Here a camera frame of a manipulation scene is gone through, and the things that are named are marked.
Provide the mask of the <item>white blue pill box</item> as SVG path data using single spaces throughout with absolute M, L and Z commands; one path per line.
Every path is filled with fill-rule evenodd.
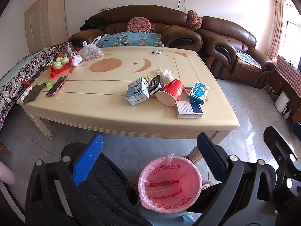
M 178 118 L 201 118 L 203 110 L 197 102 L 177 101 L 176 103 Z

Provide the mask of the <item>blue white medicine box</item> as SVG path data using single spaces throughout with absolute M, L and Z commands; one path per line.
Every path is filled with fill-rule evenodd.
M 203 105 L 206 101 L 209 91 L 209 86 L 196 81 L 188 94 L 188 98 L 194 102 Z

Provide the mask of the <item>purple playing card box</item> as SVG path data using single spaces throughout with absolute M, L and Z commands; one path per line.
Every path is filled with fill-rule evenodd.
M 186 95 L 189 96 L 190 92 L 192 91 L 192 88 L 185 88 L 184 91 L 185 91 Z

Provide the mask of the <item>red paper cup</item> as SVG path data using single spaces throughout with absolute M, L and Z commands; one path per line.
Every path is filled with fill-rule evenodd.
M 173 80 L 156 93 L 156 98 L 166 106 L 173 107 L 184 91 L 181 80 Z

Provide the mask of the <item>blue cartoon milk carton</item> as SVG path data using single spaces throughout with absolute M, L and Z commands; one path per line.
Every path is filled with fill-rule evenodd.
M 140 77 L 128 85 L 126 99 L 132 106 L 149 99 L 148 82 L 144 77 Z

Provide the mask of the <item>black cigarette box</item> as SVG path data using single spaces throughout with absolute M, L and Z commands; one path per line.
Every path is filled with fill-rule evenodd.
M 155 76 L 150 80 L 148 92 L 149 96 L 155 94 L 164 87 L 164 80 L 160 75 Z

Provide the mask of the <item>white tissue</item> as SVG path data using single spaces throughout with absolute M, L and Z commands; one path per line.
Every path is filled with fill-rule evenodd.
M 172 72 L 167 69 L 157 68 L 156 72 L 161 76 L 161 78 L 168 83 L 171 83 L 174 80 Z

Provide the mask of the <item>yellow snack wrapper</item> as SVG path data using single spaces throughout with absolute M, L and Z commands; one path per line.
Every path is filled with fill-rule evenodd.
M 151 77 L 150 76 L 143 76 L 144 79 L 146 80 L 146 82 L 149 82 L 151 80 Z

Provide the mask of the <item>pink lined trash bin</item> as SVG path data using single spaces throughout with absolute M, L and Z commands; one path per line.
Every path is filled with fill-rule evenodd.
M 201 189 L 198 168 L 174 153 L 149 162 L 138 180 L 141 205 L 163 214 L 185 211 L 196 202 Z

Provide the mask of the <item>person's black trouser leg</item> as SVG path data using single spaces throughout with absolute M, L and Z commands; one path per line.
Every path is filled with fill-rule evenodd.
M 103 153 L 79 185 L 69 172 L 65 178 L 68 183 L 61 185 L 75 225 L 150 225 L 136 207 L 136 190 Z

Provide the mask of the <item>green small lid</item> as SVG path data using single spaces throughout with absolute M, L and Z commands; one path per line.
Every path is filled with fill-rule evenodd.
M 46 87 L 50 87 L 50 85 L 51 85 L 51 82 L 49 82 L 49 81 L 46 81 L 46 82 L 45 82 L 45 86 L 46 86 Z

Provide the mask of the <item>small white plastic bag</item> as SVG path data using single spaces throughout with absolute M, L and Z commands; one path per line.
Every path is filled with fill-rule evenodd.
M 72 66 L 76 67 L 82 62 L 82 56 L 81 55 L 75 55 L 72 58 L 71 64 Z

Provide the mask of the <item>plastic bag of peanuts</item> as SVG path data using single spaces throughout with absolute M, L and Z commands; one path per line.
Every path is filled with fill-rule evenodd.
M 83 61 L 92 60 L 94 58 L 101 57 L 104 54 L 103 51 L 97 46 L 100 39 L 101 36 L 97 36 L 90 44 L 88 44 L 86 41 L 83 42 L 83 47 L 78 53 L 82 57 Z

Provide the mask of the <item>blue floral sofa cover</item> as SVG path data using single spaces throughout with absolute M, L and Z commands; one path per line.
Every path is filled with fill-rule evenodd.
M 121 32 L 105 34 L 97 43 L 98 47 L 164 47 L 161 34 Z

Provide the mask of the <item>pink curtain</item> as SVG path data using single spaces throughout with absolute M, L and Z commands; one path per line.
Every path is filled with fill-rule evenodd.
M 272 40 L 270 44 L 270 49 L 268 51 L 268 57 L 274 59 L 277 57 L 281 36 L 283 28 L 283 19 L 284 19 L 284 1 L 285 0 L 276 0 L 274 8 L 274 29 L 272 31 Z

